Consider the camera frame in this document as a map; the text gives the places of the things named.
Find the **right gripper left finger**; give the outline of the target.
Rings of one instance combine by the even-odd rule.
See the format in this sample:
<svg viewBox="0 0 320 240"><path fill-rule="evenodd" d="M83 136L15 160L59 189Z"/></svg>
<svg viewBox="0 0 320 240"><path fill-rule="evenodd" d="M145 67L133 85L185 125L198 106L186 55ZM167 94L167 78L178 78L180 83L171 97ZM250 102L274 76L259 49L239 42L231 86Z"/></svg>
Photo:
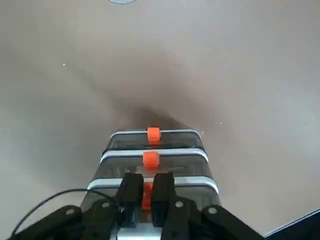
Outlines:
<svg viewBox="0 0 320 240"><path fill-rule="evenodd" d="M68 194L85 192L98 197L87 209L68 204L23 230L21 225L47 202ZM72 188L60 191L33 207L12 230L11 240L108 240L115 228L134 227L139 222L144 194L144 178L141 174L127 172L114 196L101 187Z"/></svg>

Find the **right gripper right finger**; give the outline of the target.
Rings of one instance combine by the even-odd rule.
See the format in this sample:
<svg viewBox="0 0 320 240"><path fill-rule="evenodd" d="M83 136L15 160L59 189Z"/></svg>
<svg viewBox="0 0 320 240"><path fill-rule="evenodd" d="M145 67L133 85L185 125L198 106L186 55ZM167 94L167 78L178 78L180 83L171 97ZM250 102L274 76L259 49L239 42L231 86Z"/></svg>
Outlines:
<svg viewBox="0 0 320 240"><path fill-rule="evenodd" d="M177 195L173 174L153 180L151 219L162 240L263 240L264 237L218 204L198 210L195 201Z"/></svg>

